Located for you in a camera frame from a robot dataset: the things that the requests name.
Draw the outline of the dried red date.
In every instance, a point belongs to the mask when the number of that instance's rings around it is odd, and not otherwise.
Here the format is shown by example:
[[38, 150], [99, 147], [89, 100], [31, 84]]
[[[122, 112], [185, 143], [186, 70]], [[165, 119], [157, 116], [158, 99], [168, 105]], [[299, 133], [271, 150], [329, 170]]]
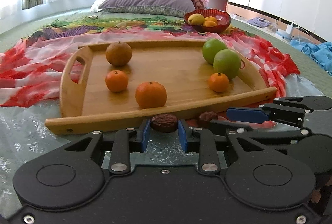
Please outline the dried red date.
[[151, 119], [151, 127], [163, 133], [171, 133], [178, 129], [178, 119], [173, 114], [159, 114]]
[[218, 120], [218, 114], [214, 111], [206, 111], [201, 113], [198, 117], [198, 126], [201, 128], [208, 128], [212, 120]]

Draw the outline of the small mandarin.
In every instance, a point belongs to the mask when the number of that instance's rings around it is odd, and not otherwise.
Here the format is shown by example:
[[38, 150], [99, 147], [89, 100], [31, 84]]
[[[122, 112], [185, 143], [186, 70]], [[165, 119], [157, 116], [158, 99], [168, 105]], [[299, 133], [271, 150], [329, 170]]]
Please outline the small mandarin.
[[167, 102], [167, 91], [158, 82], [144, 82], [136, 88], [135, 99], [142, 109], [162, 107]]
[[208, 79], [209, 88], [217, 93], [225, 92], [229, 85], [229, 79], [224, 73], [214, 73]]
[[114, 93], [125, 91], [127, 89], [128, 82], [128, 76], [125, 72], [120, 70], [110, 71], [105, 77], [105, 84], [107, 88], [109, 91]]

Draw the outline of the green apple front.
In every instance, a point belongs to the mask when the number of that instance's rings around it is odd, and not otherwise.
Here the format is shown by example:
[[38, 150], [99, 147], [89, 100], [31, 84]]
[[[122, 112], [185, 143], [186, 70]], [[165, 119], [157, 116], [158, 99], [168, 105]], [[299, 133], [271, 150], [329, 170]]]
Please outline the green apple front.
[[213, 60], [215, 72], [225, 74], [228, 79], [234, 79], [241, 67], [241, 58], [230, 49], [223, 49], [216, 53]]

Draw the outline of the green apple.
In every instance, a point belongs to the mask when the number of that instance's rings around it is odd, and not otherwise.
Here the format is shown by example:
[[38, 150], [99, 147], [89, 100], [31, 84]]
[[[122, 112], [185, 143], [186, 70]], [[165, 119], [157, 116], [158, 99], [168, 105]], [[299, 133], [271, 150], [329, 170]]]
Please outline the green apple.
[[211, 38], [204, 43], [202, 47], [202, 55], [207, 63], [213, 64], [215, 55], [224, 49], [228, 49], [228, 47], [223, 41]]
[[213, 60], [215, 72], [225, 74], [228, 79], [234, 79], [241, 67], [241, 58], [230, 49], [223, 49], [216, 53]]

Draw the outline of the large brownish orange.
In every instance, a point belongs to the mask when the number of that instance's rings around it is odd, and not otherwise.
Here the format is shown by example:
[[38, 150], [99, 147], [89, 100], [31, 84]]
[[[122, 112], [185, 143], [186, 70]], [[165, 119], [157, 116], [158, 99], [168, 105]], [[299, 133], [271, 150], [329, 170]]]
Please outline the large brownish orange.
[[132, 48], [126, 42], [112, 42], [106, 49], [107, 61], [113, 66], [124, 66], [132, 58]]

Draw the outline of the green quilted bedspread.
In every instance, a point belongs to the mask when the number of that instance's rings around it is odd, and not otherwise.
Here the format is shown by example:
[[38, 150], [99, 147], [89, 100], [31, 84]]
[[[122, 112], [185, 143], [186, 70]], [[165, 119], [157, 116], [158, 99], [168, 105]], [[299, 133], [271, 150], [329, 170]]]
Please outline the green quilted bedspread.
[[[1, 33], [1, 51], [6, 51], [9, 48], [13, 47], [16, 42], [22, 38], [29, 36], [34, 33], [37, 29], [50, 24], [55, 20], [59, 21], [78, 21], [83, 18], [91, 15], [96, 15], [98, 17], [121, 17], [121, 18], [130, 18], [130, 17], [152, 17], [152, 15], [146, 14], [103, 14], [101, 12], [95, 13], [91, 12], [89, 8], [86, 9], [77, 9], [73, 11], [66, 11], [61, 13], [56, 13], [54, 15], [45, 16], [38, 18], [33, 21], [25, 22], [21, 25], [15, 26], [12, 29], [9, 29]], [[287, 42], [284, 42], [269, 32], [261, 30], [257, 27], [254, 27], [245, 21], [234, 18], [232, 19], [231, 25], [245, 30], [251, 34], [258, 35], [272, 43], [272, 45], [278, 48], [281, 52], [287, 53], [291, 56], [293, 61], [296, 63], [298, 69], [301, 72], [301, 75], [307, 78], [314, 86], [326, 96], [331, 96], [331, 76], [328, 75], [322, 68], [320, 68], [310, 57], [293, 48]]]

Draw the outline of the wooden serving tray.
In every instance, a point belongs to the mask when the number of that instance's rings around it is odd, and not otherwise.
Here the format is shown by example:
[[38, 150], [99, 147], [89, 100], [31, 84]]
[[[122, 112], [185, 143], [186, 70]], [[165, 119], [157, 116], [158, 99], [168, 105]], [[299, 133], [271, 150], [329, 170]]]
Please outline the wooden serving tray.
[[[107, 44], [80, 46], [63, 70], [59, 118], [47, 119], [54, 134], [83, 134], [93, 130], [113, 131], [137, 127], [145, 118], [170, 113], [179, 119], [204, 111], [225, 111], [271, 99], [277, 89], [266, 85], [258, 69], [246, 58], [226, 92], [208, 87], [213, 74], [201, 53], [203, 41], [132, 41], [132, 59], [122, 67], [129, 78], [124, 92], [112, 93], [105, 77], [113, 67], [105, 52]], [[167, 102], [155, 109], [142, 109], [136, 88], [143, 82], [158, 82], [167, 92]]]

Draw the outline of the orange in bowl front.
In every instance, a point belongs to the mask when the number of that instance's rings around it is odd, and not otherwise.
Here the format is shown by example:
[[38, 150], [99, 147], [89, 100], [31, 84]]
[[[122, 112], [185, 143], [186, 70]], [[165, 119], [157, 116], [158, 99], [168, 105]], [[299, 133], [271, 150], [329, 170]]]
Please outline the orange in bowl front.
[[207, 28], [211, 28], [211, 27], [215, 27], [217, 26], [217, 24], [215, 22], [212, 22], [212, 21], [204, 21], [203, 22], [203, 26], [204, 27], [207, 27]]

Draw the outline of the orange in bowl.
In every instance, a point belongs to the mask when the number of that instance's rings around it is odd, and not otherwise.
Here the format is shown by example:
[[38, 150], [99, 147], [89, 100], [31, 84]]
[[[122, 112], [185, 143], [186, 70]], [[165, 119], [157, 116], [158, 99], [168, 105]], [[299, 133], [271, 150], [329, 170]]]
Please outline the orange in bowl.
[[215, 22], [216, 24], [218, 23], [218, 20], [214, 16], [208, 16], [205, 20]]
[[204, 21], [203, 22], [203, 26], [204, 27], [207, 27], [207, 28], [211, 28], [211, 27], [215, 27], [217, 26], [217, 24], [215, 22], [212, 22], [212, 21]]

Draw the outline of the red glass fruit bowl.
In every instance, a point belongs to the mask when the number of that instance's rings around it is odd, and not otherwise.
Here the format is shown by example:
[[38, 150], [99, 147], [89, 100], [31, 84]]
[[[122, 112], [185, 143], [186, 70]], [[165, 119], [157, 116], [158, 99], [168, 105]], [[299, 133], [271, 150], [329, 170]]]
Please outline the red glass fruit bowl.
[[197, 9], [184, 15], [185, 23], [200, 33], [221, 34], [231, 24], [227, 12], [218, 9]]

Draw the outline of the orange in bowl rear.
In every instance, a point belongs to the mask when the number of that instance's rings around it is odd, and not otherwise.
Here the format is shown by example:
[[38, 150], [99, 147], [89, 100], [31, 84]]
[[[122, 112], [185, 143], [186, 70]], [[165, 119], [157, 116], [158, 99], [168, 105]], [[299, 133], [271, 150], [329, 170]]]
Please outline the orange in bowl rear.
[[205, 20], [215, 22], [216, 24], [218, 23], [218, 20], [214, 16], [208, 16]]

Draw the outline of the yellow pear in bowl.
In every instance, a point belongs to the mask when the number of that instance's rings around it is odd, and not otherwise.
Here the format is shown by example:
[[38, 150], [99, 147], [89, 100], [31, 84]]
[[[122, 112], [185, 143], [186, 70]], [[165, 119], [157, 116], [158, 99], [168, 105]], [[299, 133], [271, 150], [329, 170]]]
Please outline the yellow pear in bowl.
[[190, 25], [203, 25], [205, 17], [200, 13], [192, 14], [188, 17], [187, 22]]

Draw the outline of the red white sheer scarf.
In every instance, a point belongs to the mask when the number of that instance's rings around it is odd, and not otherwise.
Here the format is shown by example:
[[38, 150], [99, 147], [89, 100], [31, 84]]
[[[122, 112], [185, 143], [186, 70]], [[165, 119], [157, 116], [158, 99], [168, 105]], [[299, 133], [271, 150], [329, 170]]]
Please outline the red white sheer scarf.
[[[169, 38], [160, 32], [139, 31], [136, 36], [109, 34], [109, 41], [203, 41], [184, 36]], [[270, 42], [235, 32], [225, 38], [241, 58], [248, 59], [259, 71], [266, 85], [277, 89], [274, 96], [285, 96], [285, 77], [299, 73], [288, 54], [281, 53]], [[95, 35], [81, 35], [50, 40], [38, 40], [28, 45], [18, 44], [1, 54], [1, 105], [29, 107], [38, 101], [58, 98], [63, 70], [80, 46], [97, 43]]]

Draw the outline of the colourful floral scarf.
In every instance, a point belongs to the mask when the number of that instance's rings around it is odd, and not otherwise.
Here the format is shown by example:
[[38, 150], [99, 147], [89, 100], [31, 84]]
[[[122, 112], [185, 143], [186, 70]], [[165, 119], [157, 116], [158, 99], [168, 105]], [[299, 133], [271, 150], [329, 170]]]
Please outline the colourful floral scarf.
[[181, 36], [196, 32], [192, 26], [187, 25], [182, 18], [178, 17], [159, 15], [143, 17], [140, 15], [132, 18], [99, 18], [96, 16], [85, 16], [79, 20], [72, 21], [56, 19], [20, 40], [31, 45], [38, 40], [44, 41], [103, 32], [122, 33], [130, 29], [158, 30], [171, 36]]

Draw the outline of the purple pillow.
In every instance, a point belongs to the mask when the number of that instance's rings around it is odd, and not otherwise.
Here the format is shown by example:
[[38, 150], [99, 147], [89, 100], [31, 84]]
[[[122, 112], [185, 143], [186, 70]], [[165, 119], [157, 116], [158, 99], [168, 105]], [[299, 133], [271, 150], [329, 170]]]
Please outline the purple pillow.
[[112, 13], [152, 14], [183, 17], [195, 10], [192, 0], [104, 0], [99, 10]]

